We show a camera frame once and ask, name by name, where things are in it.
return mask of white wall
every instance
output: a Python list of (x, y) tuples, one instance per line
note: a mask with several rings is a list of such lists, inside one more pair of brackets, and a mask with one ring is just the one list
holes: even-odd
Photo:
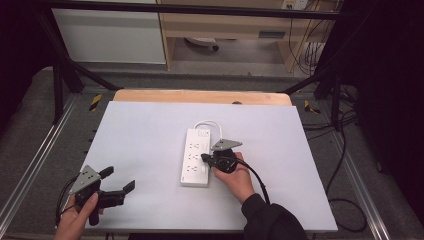
[[(102, 2), (155, 3), (155, 0)], [(75, 61), (165, 64), (157, 13), (62, 9), (53, 9), (53, 13)]]

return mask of black sleeve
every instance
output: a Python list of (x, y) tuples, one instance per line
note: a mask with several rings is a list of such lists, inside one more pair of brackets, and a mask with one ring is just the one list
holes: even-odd
[(287, 209), (278, 204), (268, 205), (259, 194), (243, 203), (245, 240), (308, 239), (302, 225)]

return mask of sleeve cuff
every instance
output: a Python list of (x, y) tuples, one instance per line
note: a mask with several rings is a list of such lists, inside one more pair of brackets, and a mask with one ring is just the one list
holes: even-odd
[(241, 212), (246, 217), (247, 220), (251, 219), (253, 215), (260, 209), (266, 207), (267, 204), (262, 199), (261, 195), (255, 193), (252, 196), (248, 197), (246, 201), (244, 201)]

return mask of power strip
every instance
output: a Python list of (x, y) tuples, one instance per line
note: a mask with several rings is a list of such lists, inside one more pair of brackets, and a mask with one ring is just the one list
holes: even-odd
[(209, 129), (188, 129), (184, 149), (181, 185), (185, 187), (207, 187), (208, 164), (201, 154), (210, 154), (211, 132)]

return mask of person's left hand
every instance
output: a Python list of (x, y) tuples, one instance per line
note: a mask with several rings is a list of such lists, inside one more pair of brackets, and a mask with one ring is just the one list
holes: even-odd
[[(91, 197), (84, 204), (81, 211), (78, 213), (76, 206), (68, 209), (62, 213), (62, 218), (57, 228), (54, 240), (77, 240), (81, 238), (84, 232), (85, 223), (91, 212), (97, 205), (99, 196), (97, 193), (91, 195)], [(75, 196), (71, 195), (69, 201), (66, 204), (65, 209), (75, 205)]]

